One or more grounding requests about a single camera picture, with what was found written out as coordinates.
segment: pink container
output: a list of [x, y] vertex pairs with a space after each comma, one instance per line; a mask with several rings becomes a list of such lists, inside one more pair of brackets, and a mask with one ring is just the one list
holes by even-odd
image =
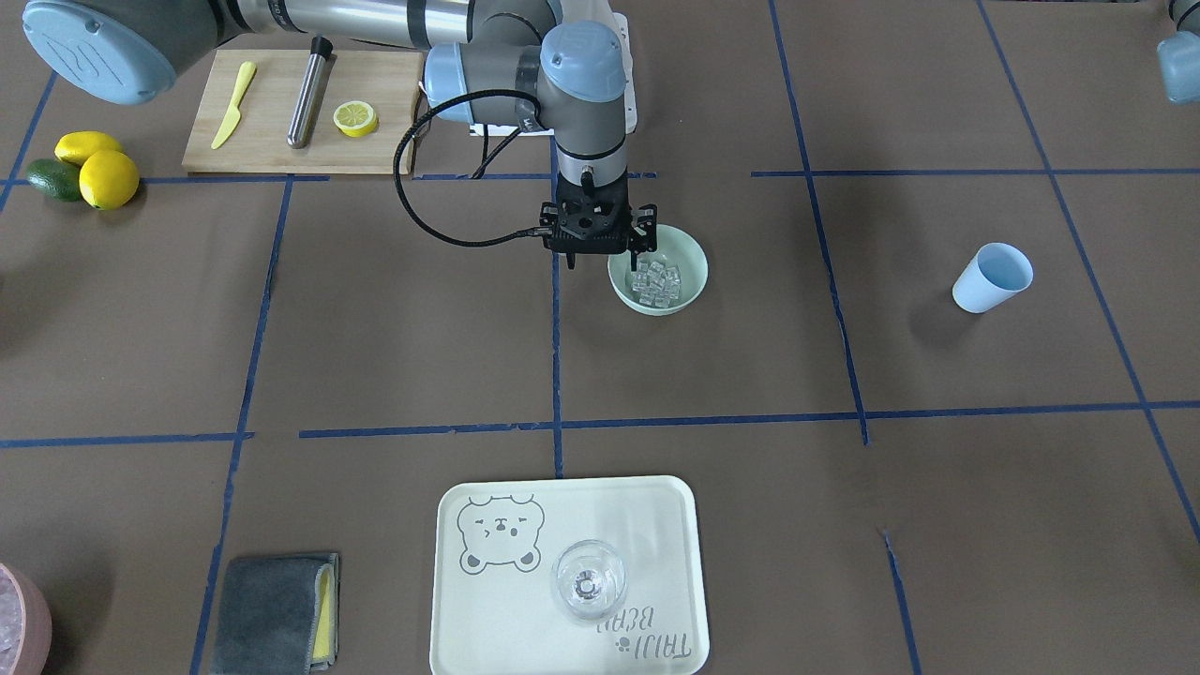
[[12, 579], [20, 602], [20, 641], [12, 675], [40, 675], [50, 651], [50, 608], [41, 591], [24, 574], [0, 563], [0, 577]]

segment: yellow knife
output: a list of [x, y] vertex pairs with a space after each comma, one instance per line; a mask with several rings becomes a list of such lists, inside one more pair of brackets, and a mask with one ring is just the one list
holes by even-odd
[[214, 150], [229, 139], [233, 130], [241, 121], [241, 110], [238, 109], [238, 106], [241, 104], [241, 97], [246, 95], [246, 88], [250, 86], [250, 80], [254, 79], [256, 72], [258, 72], [258, 66], [253, 61], [246, 61], [238, 68], [238, 82], [233, 85], [233, 96], [229, 98], [229, 107], [226, 108], [226, 119], [221, 121], [217, 137], [212, 139]]

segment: gray cloth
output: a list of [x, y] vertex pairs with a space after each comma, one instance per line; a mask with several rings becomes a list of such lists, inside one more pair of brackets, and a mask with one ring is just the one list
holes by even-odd
[[211, 675], [307, 675], [320, 613], [318, 584], [330, 565], [336, 593], [337, 554], [230, 561]]

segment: bowl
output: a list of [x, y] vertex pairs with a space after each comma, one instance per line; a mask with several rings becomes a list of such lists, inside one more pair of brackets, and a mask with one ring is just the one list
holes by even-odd
[[25, 575], [0, 563], [0, 579], [12, 581], [17, 589], [20, 637], [12, 675], [38, 675], [50, 651], [50, 608], [41, 591]]
[[667, 316], [686, 307], [700, 297], [708, 283], [708, 258], [686, 232], [670, 225], [658, 226], [658, 250], [637, 256], [637, 269], [649, 270], [654, 263], [665, 269], [677, 268], [679, 274], [679, 298], [670, 300], [667, 306], [646, 305], [638, 301], [638, 292], [634, 291], [634, 270], [629, 265], [629, 253], [608, 256], [608, 281], [620, 301], [631, 310], [647, 316]]

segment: lemon slice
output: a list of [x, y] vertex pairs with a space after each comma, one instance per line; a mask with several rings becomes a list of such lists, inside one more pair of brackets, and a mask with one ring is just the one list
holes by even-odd
[[334, 124], [350, 138], [359, 138], [379, 126], [374, 108], [365, 101], [347, 101], [334, 110]]

